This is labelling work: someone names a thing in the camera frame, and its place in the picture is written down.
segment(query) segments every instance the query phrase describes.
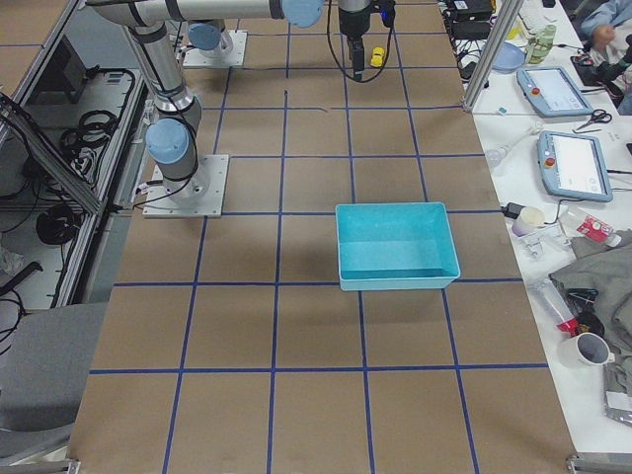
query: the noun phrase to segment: gray chair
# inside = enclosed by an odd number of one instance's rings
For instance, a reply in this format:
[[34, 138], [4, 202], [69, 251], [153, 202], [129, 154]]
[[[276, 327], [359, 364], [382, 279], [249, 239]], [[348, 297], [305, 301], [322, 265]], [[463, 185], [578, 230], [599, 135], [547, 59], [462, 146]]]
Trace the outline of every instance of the gray chair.
[[23, 318], [0, 368], [0, 466], [70, 438], [107, 303]]

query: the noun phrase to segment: blue joint cap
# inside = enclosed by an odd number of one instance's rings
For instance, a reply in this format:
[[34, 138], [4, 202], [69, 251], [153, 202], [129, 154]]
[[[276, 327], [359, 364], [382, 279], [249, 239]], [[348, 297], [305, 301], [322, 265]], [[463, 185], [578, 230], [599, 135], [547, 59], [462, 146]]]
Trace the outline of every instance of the blue joint cap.
[[145, 142], [151, 156], [161, 165], [172, 165], [189, 149], [189, 131], [173, 118], [161, 118], [147, 128]]
[[299, 28], [308, 28], [316, 24], [323, 13], [323, 0], [281, 0], [283, 14]]
[[197, 49], [211, 51], [219, 46], [221, 31], [209, 23], [193, 23], [189, 27], [189, 41]]

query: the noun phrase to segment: turquoise plastic bin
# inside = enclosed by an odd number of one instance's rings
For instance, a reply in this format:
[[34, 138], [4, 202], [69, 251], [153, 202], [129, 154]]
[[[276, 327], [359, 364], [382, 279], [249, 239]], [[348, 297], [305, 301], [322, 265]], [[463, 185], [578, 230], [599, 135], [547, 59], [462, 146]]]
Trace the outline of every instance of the turquoise plastic bin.
[[343, 290], [445, 288], [461, 275], [442, 202], [339, 204]]

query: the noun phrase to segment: red label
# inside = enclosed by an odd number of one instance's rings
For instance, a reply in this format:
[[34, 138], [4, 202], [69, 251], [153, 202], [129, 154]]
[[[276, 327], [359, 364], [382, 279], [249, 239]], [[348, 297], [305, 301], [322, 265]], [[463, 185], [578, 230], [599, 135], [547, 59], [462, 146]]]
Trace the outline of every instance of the red label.
[[577, 228], [577, 231], [586, 235], [589, 239], [595, 242], [601, 243], [612, 233], [612, 227], [608, 224], [601, 222], [599, 219], [587, 215], [586, 219]]

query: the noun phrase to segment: person's hand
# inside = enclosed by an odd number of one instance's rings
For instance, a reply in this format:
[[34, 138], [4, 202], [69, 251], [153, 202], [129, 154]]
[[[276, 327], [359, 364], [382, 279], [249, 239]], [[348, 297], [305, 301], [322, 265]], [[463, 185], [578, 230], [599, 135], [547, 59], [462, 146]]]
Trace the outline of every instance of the person's hand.
[[612, 25], [599, 25], [592, 31], [592, 45], [598, 51], [603, 51], [614, 40]]

